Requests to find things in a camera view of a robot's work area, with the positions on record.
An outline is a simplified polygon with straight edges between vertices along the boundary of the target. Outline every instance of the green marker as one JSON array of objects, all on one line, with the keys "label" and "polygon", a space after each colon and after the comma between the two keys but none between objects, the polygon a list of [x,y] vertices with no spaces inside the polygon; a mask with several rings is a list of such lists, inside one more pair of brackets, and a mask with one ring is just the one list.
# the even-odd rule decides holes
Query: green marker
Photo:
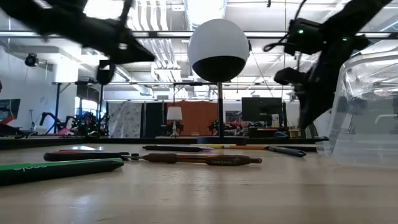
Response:
[{"label": "green marker", "polygon": [[123,165],[120,158],[0,165],[0,186],[111,172]]}]

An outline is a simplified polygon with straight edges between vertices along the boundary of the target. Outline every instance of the white sphere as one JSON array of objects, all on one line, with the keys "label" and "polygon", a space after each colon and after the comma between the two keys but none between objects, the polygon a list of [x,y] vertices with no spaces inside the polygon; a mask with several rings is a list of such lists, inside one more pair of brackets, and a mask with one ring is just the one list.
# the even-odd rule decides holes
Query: white sphere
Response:
[{"label": "white sphere", "polygon": [[249,57],[249,42],[235,23],[213,19],[200,25],[188,45],[188,59],[199,77],[226,82],[239,75]]}]

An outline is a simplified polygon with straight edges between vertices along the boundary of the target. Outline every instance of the computer screen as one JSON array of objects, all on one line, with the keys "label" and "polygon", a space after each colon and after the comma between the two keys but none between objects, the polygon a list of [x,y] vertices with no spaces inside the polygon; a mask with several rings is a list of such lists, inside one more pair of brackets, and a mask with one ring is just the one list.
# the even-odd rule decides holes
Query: computer screen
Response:
[{"label": "computer screen", "polygon": [[269,121],[272,114],[282,119],[282,98],[242,98],[243,121]]}]

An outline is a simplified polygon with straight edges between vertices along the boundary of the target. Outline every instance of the security camera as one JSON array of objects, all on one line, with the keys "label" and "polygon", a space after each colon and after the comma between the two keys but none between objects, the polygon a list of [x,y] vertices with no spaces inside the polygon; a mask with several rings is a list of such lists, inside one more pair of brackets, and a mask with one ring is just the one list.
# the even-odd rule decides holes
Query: security camera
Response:
[{"label": "security camera", "polygon": [[25,59],[25,65],[28,67],[36,67],[39,64],[36,53],[29,53]]}]

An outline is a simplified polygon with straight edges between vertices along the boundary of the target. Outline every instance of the plastic bin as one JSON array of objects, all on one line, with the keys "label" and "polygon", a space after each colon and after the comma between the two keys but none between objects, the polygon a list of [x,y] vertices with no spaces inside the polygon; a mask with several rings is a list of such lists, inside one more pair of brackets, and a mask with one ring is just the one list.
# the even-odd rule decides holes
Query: plastic bin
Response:
[{"label": "plastic bin", "polygon": [[398,51],[356,56],[341,68],[320,154],[356,166],[398,167]]}]

